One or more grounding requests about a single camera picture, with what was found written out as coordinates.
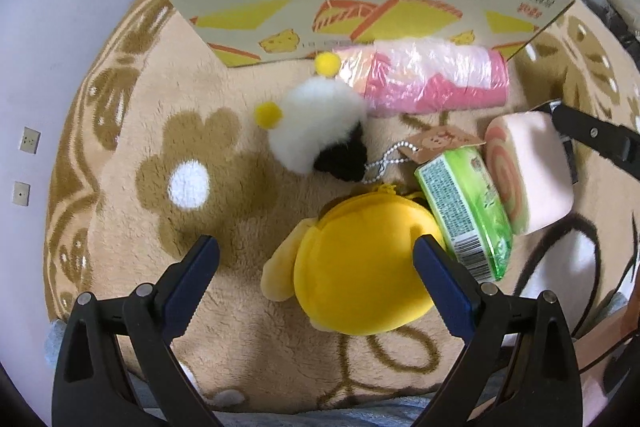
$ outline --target black fluffy plush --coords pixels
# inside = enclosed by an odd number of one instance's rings
[[[359,123],[347,142],[334,144],[320,152],[314,169],[346,182],[362,181],[367,164],[367,148],[362,142],[362,134],[362,124]]]

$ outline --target plastic wrap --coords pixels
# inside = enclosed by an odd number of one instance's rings
[[[502,55],[433,38],[379,41],[336,50],[337,79],[369,102],[377,116],[498,107],[507,101]]]

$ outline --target white fluffy plush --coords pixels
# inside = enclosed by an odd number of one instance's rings
[[[282,119],[269,131],[269,145],[277,160],[298,174],[309,174],[322,150],[347,141],[367,117],[367,103],[357,92],[323,76],[290,90],[278,105]]]

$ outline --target yellow pom-pom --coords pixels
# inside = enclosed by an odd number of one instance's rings
[[[275,102],[261,103],[254,110],[254,120],[263,129],[275,129],[282,118],[282,110]]]
[[[338,74],[341,65],[340,57],[331,52],[321,53],[315,60],[316,73],[327,77]]]

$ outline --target cheese illustration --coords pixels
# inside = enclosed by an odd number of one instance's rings
[[[469,30],[468,32],[462,32],[458,35],[453,35],[453,37],[449,38],[450,42],[457,44],[459,46],[463,46],[465,44],[473,44],[476,40],[476,34],[473,30]]]
[[[326,0],[316,13],[311,29],[315,33],[349,35],[376,6],[357,0]]]
[[[290,0],[263,0],[240,4],[226,10],[212,12],[190,19],[197,28],[218,28],[220,30],[255,30],[267,19],[273,17]]]
[[[494,51],[497,51],[504,60],[509,60],[513,55],[515,55],[525,44],[529,41],[520,41],[520,42],[507,42],[506,44],[500,44],[499,46],[494,46],[491,48]]]
[[[489,28],[493,33],[517,33],[517,32],[535,32],[538,26],[529,21],[524,21],[509,15],[503,15],[498,12],[484,12]]]
[[[459,21],[462,12],[436,0],[387,0],[351,33],[353,42],[426,37]]]
[[[298,48],[300,37],[290,28],[262,39],[258,44],[267,53],[291,53]]]
[[[229,48],[228,46],[211,44],[210,42],[207,42],[207,46],[209,46],[216,57],[229,68],[235,68],[237,66],[251,66],[253,64],[258,64],[261,60],[259,55],[237,50],[235,48]]]

